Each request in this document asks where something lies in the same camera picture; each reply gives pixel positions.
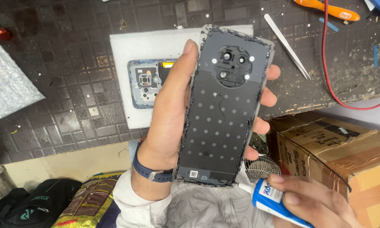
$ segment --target hand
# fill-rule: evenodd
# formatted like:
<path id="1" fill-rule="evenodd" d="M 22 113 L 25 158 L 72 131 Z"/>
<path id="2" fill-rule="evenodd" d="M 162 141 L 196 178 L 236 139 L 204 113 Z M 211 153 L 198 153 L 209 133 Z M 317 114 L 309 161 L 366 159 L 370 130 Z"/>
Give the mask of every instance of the hand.
<path id="1" fill-rule="evenodd" d="M 275 174 L 270 174 L 267 180 L 271 186 L 285 192 L 285 207 L 315 228 L 365 228 L 341 194 L 316 180 Z M 300 227 L 276 216 L 273 216 L 273 224 L 275 228 Z"/>
<path id="2" fill-rule="evenodd" d="M 170 170 L 177 160 L 185 112 L 190 96 L 188 82 L 196 66 L 197 56 L 197 44 L 189 39 L 184 47 L 183 54 L 172 66 L 162 89 L 157 94 L 148 136 L 138 150 L 138 160 L 147 168 Z M 267 70 L 268 80 L 274 80 L 279 75 L 280 68 L 276 65 L 271 65 L 270 69 Z M 261 104 L 272 107 L 276 101 L 276 96 L 267 87 L 264 87 Z M 266 121 L 255 118 L 254 132 L 265 134 L 269 128 L 270 126 Z M 247 146 L 246 158 L 255 160 L 258 156 L 256 150 Z"/>

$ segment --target blue glue tube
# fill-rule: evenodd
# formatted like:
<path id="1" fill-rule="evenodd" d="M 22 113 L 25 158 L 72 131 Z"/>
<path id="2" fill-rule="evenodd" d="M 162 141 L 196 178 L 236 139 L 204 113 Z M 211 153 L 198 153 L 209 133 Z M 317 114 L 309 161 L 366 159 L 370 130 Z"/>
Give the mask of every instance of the blue glue tube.
<path id="1" fill-rule="evenodd" d="M 254 207 L 306 228 L 314 228 L 309 222 L 293 215 L 283 204 L 284 192 L 273 188 L 267 180 L 259 179 L 255 185 L 240 183 L 239 187 L 252 196 Z"/>

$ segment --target blue watch strap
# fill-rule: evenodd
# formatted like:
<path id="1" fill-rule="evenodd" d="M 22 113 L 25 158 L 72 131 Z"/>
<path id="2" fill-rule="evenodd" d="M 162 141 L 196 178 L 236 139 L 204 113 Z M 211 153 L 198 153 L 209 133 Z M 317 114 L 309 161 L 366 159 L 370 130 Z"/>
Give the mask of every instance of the blue watch strap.
<path id="1" fill-rule="evenodd" d="M 139 141 L 137 150 L 135 151 L 134 161 L 132 162 L 134 169 L 143 177 L 147 178 L 149 181 L 163 183 L 163 182 L 171 182 L 173 169 L 171 170 L 157 170 L 154 171 L 152 169 L 148 169 L 141 165 L 137 158 L 138 149 L 141 146 L 143 140 Z"/>

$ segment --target red wire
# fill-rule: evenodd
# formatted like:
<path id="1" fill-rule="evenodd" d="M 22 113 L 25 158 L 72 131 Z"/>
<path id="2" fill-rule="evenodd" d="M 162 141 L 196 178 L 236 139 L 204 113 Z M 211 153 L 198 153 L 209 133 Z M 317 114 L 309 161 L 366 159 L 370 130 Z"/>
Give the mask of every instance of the red wire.
<path id="1" fill-rule="evenodd" d="M 324 65 L 324 74 L 325 74 L 325 79 L 327 80 L 327 86 L 328 86 L 329 92 L 331 93 L 332 97 L 340 105 L 342 105 L 346 108 L 349 108 L 349 109 L 362 110 L 363 111 L 363 110 L 370 110 L 370 109 L 380 107 L 380 104 L 373 106 L 373 107 L 365 107 L 365 108 L 348 106 L 348 105 L 345 105 L 344 103 L 342 103 L 342 101 L 340 101 L 339 98 L 332 91 L 331 82 L 329 81 L 329 76 L 328 76 L 327 63 L 325 60 L 325 37 L 327 35 L 327 24 L 328 24 L 328 0 L 324 0 L 324 4 L 325 4 L 325 19 L 324 19 L 324 32 L 322 34 L 322 64 Z"/>

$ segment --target fan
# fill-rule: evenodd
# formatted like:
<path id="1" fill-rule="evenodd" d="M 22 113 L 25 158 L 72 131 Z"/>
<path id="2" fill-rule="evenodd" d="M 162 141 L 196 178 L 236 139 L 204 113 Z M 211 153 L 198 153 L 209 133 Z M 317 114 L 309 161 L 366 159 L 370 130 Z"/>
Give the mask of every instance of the fan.
<path id="1" fill-rule="evenodd" d="M 279 165 L 277 165 L 269 156 L 269 147 L 266 143 L 266 135 L 260 136 L 253 133 L 249 146 L 259 153 L 259 158 L 251 161 L 244 159 L 246 174 L 251 183 L 256 183 L 260 178 L 266 178 L 269 174 L 282 174 Z"/>

